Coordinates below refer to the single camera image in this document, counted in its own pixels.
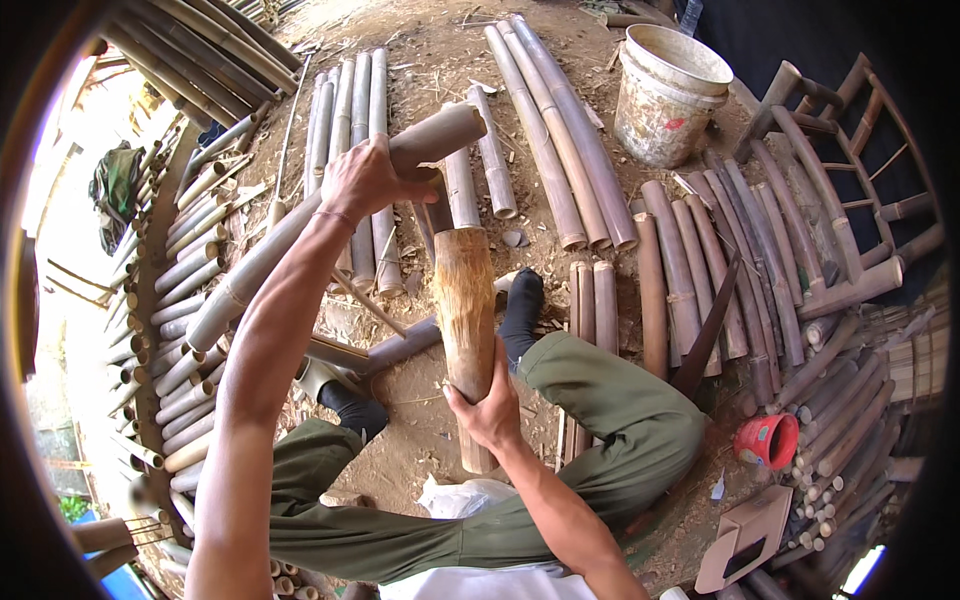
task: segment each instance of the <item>red container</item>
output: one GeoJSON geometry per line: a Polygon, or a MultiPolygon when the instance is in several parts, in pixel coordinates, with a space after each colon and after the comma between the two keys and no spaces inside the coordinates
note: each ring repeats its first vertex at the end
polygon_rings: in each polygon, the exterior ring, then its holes
{"type": "Polygon", "coordinates": [[[754,417],[736,430],[733,452],[745,463],[779,470],[793,460],[799,437],[800,426],[793,415],[754,417]]]}

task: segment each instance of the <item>plastic bucket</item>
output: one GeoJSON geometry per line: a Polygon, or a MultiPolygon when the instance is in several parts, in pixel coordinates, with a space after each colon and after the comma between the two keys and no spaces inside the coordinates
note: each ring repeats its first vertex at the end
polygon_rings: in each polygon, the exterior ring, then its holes
{"type": "Polygon", "coordinates": [[[793,415],[754,417],[736,430],[733,453],[745,463],[779,470],[793,460],[799,437],[800,426],[793,415]]]}
{"type": "Polygon", "coordinates": [[[682,165],[710,116],[727,102],[730,66],[696,39],[646,24],[627,28],[620,62],[617,139],[646,164],[682,165]]]}

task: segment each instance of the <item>right hand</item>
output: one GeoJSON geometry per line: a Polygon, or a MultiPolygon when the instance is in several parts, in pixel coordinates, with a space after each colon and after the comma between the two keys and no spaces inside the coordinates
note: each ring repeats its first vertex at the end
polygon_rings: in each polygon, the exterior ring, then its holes
{"type": "Polygon", "coordinates": [[[507,350],[499,336],[496,336],[493,354],[493,383],[487,397],[471,405],[449,384],[444,386],[444,396],[470,436],[493,454],[524,444],[520,433],[520,402],[507,369],[507,350]]]}
{"type": "Polygon", "coordinates": [[[340,212],[355,225],[390,203],[437,201],[437,192],[426,183],[397,176],[385,133],[375,133],[327,165],[320,193],[321,210],[340,212]]]}

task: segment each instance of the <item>plastic bag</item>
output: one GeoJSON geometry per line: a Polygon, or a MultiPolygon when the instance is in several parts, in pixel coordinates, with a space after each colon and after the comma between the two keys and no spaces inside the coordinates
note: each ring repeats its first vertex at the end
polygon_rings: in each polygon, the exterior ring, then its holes
{"type": "Polygon", "coordinates": [[[460,485],[442,486],[430,473],[417,503],[433,518],[466,518],[514,495],[513,486],[495,479],[470,479],[460,485]]]}

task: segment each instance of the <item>dirt floor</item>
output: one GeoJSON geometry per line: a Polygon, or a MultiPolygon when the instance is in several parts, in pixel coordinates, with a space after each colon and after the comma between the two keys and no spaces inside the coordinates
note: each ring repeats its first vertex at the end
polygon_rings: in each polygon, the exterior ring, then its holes
{"type": "MultiPolygon", "coordinates": [[[[628,155],[612,136],[621,70],[618,63],[611,70],[607,64],[618,42],[624,38],[623,30],[608,31],[578,11],[575,2],[503,0],[477,5],[472,0],[395,0],[390,3],[316,0],[286,13],[275,31],[275,35],[287,43],[317,42],[320,45],[305,76],[283,165],[280,197],[288,209],[302,200],[306,124],[312,83],[317,74],[357,52],[377,46],[388,48],[388,67],[394,68],[389,71],[389,123],[393,134],[440,110],[444,102],[464,100],[470,80],[502,86],[503,80],[484,39],[483,28],[464,28],[462,24],[468,14],[470,21],[482,22],[511,12],[522,12],[526,16],[573,85],[604,122],[601,138],[628,199],[632,200],[639,187],[650,179],[663,180],[673,197],[680,197],[679,188],[667,172],[645,167],[628,155]]],[[[566,328],[569,320],[570,262],[612,260],[616,269],[620,356],[641,363],[634,253],[564,252],[560,248],[537,168],[510,97],[500,90],[489,96],[488,101],[504,152],[512,157],[508,169],[519,207],[519,216],[508,221],[495,219],[487,206],[481,208],[481,221],[490,237],[496,274],[500,276],[521,266],[530,266],[543,275],[547,305],[540,325],[543,332],[549,332],[566,328]],[[514,249],[504,244],[502,233],[517,228],[526,233],[529,246],[514,249]]],[[[266,181],[273,187],[293,104],[293,98],[286,98],[261,127],[251,148],[256,152],[255,160],[242,172],[241,185],[266,181]]],[[[709,144],[728,156],[747,119],[744,108],[731,100],[715,115],[716,127],[709,128],[698,148],[709,144]]],[[[487,183],[476,148],[471,150],[471,163],[477,198],[483,199],[481,204],[489,204],[485,202],[487,183]]],[[[683,174],[703,168],[699,154],[694,153],[677,171],[683,174]]],[[[756,166],[751,163],[746,172],[752,180],[756,166]]],[[[265,217],[269,200],[270,196],[264,194],[252,203],[247,213],[238,212],[231,217],[228,228],[234,242],[228,245],[228,265],[234,264],[262,236],[257,233],[247,239],[248,232],[255,231],[265,217]]],[[[401,322],[412,324],[433,311],[429,293],[431,270],[411,209],[398,205],[396,214],[397,246],[411,293],[393,300],[377,296],[374,299],[401,322]]],[[[390,334],[359,304],[346,297],[324,300],[315,331],[361,348],[390,334]]],[[[714,420],[703,459],[654,511],[640,518],[622,538],[632,568],[651,592],[692,583],[703,551],[715,538],[718,516],[769,481],[769,472],[758,473],[738,464],[730,453],[731,433],[739,422],[732,414],[730,399],[746,385],[743,367],[730,362],[722,377],[706,380],[701,386],[698,405],[714,420]],[[728,493],[721,502],[711,502],[709,491],[721,470],[726,473],[728,493]]],[[[382,510],[427,516],[416,500],[429,473],[437,479],[458,483],[471,478],[460,466],[456,422],[441,396],[444,378],[444,355],[442,348],[436,346],[374,380],[373,393],[388,407],[391,423],[344,469],[335,488],[360,492],[372,506],[382,510]]],[[[553,465],[558,409],[519,387],[521,404],[526,409],[524,435],[543,461],[553,465]]],[[[292,388],[278,424],[278,437],[307,417],[336,421],[332,412],[309,399],[294,399],[294,396],[292,388]]],[[[491,476],[504,479],[499,470],[491,476]]],[[[324,593],[330,593],[332,586],[323,585],[324,593]]]]}

